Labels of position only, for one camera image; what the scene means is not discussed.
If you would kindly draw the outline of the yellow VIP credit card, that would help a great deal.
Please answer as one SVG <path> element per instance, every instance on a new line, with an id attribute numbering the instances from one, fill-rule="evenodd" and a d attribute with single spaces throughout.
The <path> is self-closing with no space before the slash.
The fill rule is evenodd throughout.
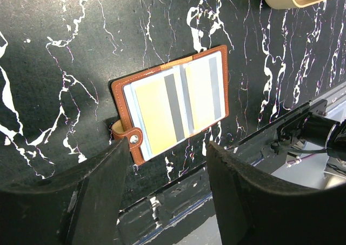
<path id="1" fill-rule="evenodd" d="M 185 67 L 193 131 L 200 132 L 225 116 L 221 58 L 203 57 Z"/>

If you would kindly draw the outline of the brown leather card holder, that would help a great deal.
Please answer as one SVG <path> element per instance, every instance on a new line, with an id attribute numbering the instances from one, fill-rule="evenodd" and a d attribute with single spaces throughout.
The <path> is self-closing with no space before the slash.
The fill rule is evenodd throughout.
<path id="1" fill-rule="evenodd" d="M 111 130 L 114 138 L 128 139 L 130 152 L 135 164 L 141 165 L 158 155 L 152 156 L 150 153 L 148 139 L 145 135 L 141 113 L 137 104 L 137 98 L 134 90 L 131 87 L 131 84 L 150 76 L 175 73 L 175 75 L 177 76 L 176 88 L 180 101 L 181 114 L 187 127 L 188 135 L 186 139 L 188 139 L 222 120 L 220 119 L 216 121 L 214 124 L 210 125 L 200 132 L 194 133 L 193 131 L 193 122 L 187 87 L 187 79 L 185 75 L 185 67 L 194 60 L 203 58 L 205 56 L 210 57 L 212 55 L 219 56 L 222 62 L 223 95 L 225 105 L 225 116 L 222 119 L 224 119 L 229 115 L 228 48 L 226 45 L 220 45 L 185 58 L 177 59 L 175 61 L 171 61 L 169 63 L 135 73 L 133 75 L 115 80 L 111 84 L 111 90 L 115 98 L 116 106 L 120 116 L 120 119 L 112 125 Z"/>

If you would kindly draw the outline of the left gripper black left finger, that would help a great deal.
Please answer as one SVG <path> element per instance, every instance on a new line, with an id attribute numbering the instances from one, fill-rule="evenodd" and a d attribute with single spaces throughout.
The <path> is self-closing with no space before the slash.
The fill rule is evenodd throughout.
<path id="1" fill-rule="evenodd" d="M 53 177 L 1 188 L 1 244 L 113 244 L 126 138 Z"/>

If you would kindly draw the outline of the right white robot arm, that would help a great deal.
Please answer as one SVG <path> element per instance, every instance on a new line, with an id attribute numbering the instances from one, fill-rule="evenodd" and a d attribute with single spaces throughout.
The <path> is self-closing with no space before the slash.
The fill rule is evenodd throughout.
<path id="1" fill-rule="evenodd" d="M 276 151 L 287 151 L 286 162 L 272 175 L 314 189 L 345 183 L 345 122 L 309 114 L 298 125 L 298 149 L 282 141 Z"/>

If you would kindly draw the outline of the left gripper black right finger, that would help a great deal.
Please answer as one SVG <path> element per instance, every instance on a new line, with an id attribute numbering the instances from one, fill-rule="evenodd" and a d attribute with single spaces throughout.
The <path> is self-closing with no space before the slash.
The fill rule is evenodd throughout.
<path id="1" fill-rule="evenodd" d="M 215 142 L 207 148 L 207 169 L 223 244 L 345 244 L 345 185 L 294 184 Z"/>

